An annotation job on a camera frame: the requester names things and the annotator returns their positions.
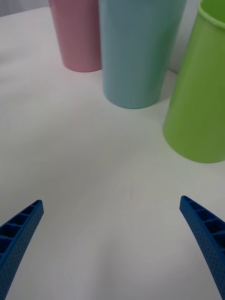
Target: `textured grip surface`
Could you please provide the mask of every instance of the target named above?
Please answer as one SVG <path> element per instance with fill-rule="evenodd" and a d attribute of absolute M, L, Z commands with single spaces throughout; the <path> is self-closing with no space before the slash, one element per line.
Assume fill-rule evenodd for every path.
<path fill-rule="evenodd" d="M 186 196 L 181 198 L 180 211 L 198 242 L 222 299 L 225 300 L 225 222 Z"/>
<path fill-rule="evenodd" d="M 8 293 L 43 213 L 43 203 L 37 200 L 0 227 L 0 300 Z"/>

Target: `light blue cup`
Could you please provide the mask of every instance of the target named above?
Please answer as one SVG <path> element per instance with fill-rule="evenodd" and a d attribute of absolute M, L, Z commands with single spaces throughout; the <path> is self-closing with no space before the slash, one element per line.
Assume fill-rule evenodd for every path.
<path fill-rule="evenodd" d="M 187 0 L 99 0 L 103 89 L 125 108 L 154 104 Z"/>

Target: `cup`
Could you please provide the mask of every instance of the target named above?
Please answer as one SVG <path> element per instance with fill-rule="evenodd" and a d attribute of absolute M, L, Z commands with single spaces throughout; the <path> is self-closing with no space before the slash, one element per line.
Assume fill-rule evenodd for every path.
<path fill-rule="evenodd" d="M 163 128 L 201 163 L 225 159 L 225 1 L 202 0 Z"/>
<path fill-rule="evenodd" d="M 73 71 L 101 69 L 98 0 L 49 0 L 63 64 Z"/>
<path fill-rule="evenodd" d="M 186 0 L 99 0 L 103 89 L 125 108 L 158 99 Z"/>

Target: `white table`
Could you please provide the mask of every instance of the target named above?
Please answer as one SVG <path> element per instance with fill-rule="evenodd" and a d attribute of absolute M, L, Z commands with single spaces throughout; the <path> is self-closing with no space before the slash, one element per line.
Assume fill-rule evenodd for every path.
<path fill-rule="evenodd" d="M 149 108 L 116 107 L 101 71 L 63 67 L 48 8 L 0 18 L 0 222 L 45 209 L 7 300 L 220 299 L 179 202 L 225 219 L 225 163 L 165 142 L 175 80 Z"/>

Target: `pink cup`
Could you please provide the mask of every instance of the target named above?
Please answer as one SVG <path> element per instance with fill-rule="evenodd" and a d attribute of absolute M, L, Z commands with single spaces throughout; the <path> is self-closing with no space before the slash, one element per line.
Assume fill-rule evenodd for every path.
<path fill-rule="evenodd" d="M 101 69 L 98 0 L 49 0 L 62 61 L 73 71 Z"/>

